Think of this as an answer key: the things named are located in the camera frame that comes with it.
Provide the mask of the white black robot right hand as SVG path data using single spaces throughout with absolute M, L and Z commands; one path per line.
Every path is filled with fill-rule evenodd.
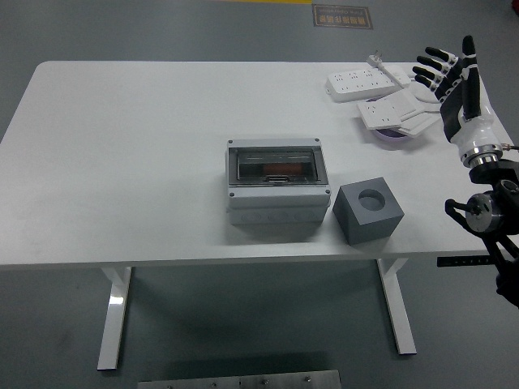
M 472 36 L 465 36 L 461 55 L 427 47 L 413 67 L 414 80 L 429 89 L 440 103 L 446 139 L 457 146 L 461 162 L 474 167 L 498 161 L 501 142 L 493 131 L 494 114 L 483 95 Z

